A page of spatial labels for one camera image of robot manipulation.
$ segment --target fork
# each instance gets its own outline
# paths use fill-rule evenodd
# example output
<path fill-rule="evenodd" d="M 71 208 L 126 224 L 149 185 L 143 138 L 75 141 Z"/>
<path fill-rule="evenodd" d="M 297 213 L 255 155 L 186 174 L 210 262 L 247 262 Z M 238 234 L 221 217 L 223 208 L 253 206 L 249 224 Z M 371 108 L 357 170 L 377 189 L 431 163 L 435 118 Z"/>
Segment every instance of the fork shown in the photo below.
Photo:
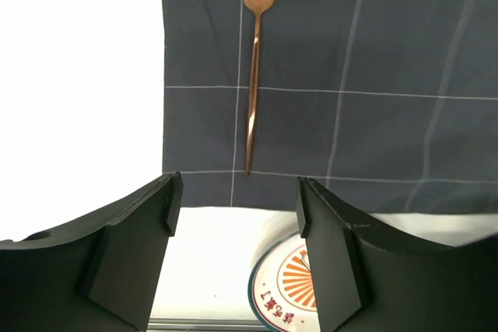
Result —
<path fill-rule="evenodd" d="M 275 0 L 244 0 L 244 4 L 254 13 L 254 43 L 252 46 L 251 78 L 249 83 L 249 111 L 247 115 L 246 174 L 251 173 L 254 147 L 254 126 L 258 102 L 259 44 L 261 39 L 261 16 L 269 10 Z"/>

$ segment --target black mat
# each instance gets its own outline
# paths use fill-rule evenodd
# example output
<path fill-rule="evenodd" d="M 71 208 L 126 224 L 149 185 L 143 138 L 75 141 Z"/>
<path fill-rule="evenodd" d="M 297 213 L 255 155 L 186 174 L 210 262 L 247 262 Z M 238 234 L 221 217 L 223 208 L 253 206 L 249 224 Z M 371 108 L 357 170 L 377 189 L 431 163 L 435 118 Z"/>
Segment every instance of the black mat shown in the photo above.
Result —
<path fill-rule="evenodd" d="M 498 212 L 498 0 L 163 0 L 164 172 L 183 205 L 293 210 L 309 176 L 368 212 Z"/>

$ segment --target white surface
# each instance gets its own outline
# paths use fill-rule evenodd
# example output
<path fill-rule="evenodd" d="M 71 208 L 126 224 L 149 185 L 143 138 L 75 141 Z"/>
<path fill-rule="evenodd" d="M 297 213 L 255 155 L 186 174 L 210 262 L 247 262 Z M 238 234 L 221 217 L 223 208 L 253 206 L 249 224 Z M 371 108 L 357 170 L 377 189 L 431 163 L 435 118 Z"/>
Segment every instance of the white surface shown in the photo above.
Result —
<path fill-rule="evenodd" d="M 161 0 L 0 0 L 0 14 L 0 239 L 67 222 L 159 176 Z M 496 216 L 388 219 L 453 244 L 498 231 Z M 182 210 L 153 316 L 254 318 L 251 267 L 295 228 L 293 213 Z"/>

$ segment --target decorated plate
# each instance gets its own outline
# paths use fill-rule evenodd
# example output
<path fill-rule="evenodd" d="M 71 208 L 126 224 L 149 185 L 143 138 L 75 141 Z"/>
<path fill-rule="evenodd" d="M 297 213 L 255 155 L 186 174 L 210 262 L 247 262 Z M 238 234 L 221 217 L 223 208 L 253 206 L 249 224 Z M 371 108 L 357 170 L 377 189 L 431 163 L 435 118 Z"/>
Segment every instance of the decorated plate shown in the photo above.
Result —
<path fill-rule="evenodd" d="M 297 233 L 272 246 L 256 263 L 248 295 L 254 314 L 270 330 L 320 330 L 306 242 Z"/>

